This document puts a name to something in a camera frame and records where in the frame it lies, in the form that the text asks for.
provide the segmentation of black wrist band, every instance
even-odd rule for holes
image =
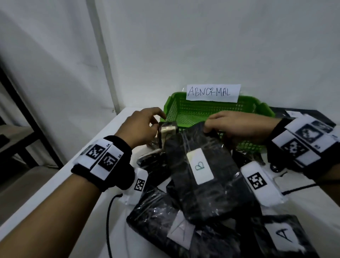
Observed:
[[[71,172],[86,178],[102,192],[113,186],[128,189],[135,179],[134,168],[130,165],[131,147],[113,135],[98,141],[75,159]]]
[[[282,119],[269,136],[266,142],[269,163],[278,168],[286,167],[296,172],[302,172],[310,179],[319,178],[333,165],[340,163],[340,143],[335,135],[329,133],[332,132],[332,128],[322,129],[319,127],[321,128],[319,129],[317,126],[320,126],[321,122],[309,116],[307,119],[300,120],[301,124],[295,126],[295,129],[289,130],[292,121],[286,118]],[[314,133],[315,137],[312,138],[308,132]],[[284,141],[282,140],[284,137],[288,137],[290,140],[278,145],[279,141]],[[322,137],[326,138],[325,142],[328,144],[326,148],[319,146],[323,143]]]

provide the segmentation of table surface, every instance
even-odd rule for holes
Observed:
[[[28,214],[30,214],[47,196],[49,196],[66,178],[71,175],[72,161],[94,140],[116,133],[125,119],[134,111],[141,108],[125,108],[105,128],[103,128],[88,144],[86,144],[58,173],[55,174],[42,188],[40,188],[22,207],[20,207],[1,227],[0,241],[17,226]],[[136,160],[140,155],[149,152],[145,145],[133,150],[131,165],[137,167]],[[301,185],[310,184],[310,181],[301,174],[288,173],[279,178],[276,183],[281,190],[293,189]],[[120,193],[117,187],[108,189],[102,193],[95,205],[70,257],[101,257],[107,258],[105,222],[107,208],[111,198]],[[332,247],[332,253],[340,253],[340,245],[327,245],[329,239],[340,239],[340,209],[319,188],[310,188],[304,191],[290,194],[290,201],[285,206],[279,207],[282,212],[296,214],[300,219],[305,231],[311,238],[312,244],[320,253]],[[119,258],[149,258],[168,257],[161,250],[139,236],[127,226],[125,220],[133,209],[131,206],[123,205],[118,200],[114,201],[110,214],[110,244],[113,257]]]

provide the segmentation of forearm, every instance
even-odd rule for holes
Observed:
[[[72,174],[0,242],[0,257],[68,257],[100,194]]]
[[[316,183],[330,180],[340,180],[340,164],[334,165],[330,171],[316,180]],[[338,206],[340,206],[340,185],[330,184],[321,185],[320,187]]]

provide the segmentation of black cable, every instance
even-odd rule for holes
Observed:
[[[108,210],[107,210],[107,216],[106,216],[106,243],[107,243],[108,256],[109,256],[110,258],[112,258],[111,247],[110,247],[110,233],[109,233],[109,229],[108,229],[108,221],[109,221],[109,218],[110,218],[110,209],[111,209],[113,200],[114,200],[116,197],[122,197],[122,196],[123,196],[123,194],[117,194],[117,195],[115,195],[115,196],[111,199],[110,204],[109,204],[109,206],[108,206]]]
[[[282,194],[287,195],[287,194],[290,194],[290,193],[293,193],[293,192],[296,192],[296,191],[300,191],[300,190],[303,190],[303,189],[306,189],[306,188],[310,188],[310,187],[314,187],[314,186],[323,186],[323,185],[328,185],[328,184],[340,184],[340,180],[339,179],[338,180],[326,180],[326,181],[323,181],[323,182],[320,182],[320,183],[309,184],[307,186],[302,186],[302,187],[295,188],[295,189],[292,189],[292,190],[284,191]]]

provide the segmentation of person's left hand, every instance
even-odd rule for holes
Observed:
[[[155,115],[159,115],[163,119],[166,118],[160,108],[145,108],[133,112],[121,125],[115,136],[123,139],[131,149],[151,142],[155,138],[159,126]]]

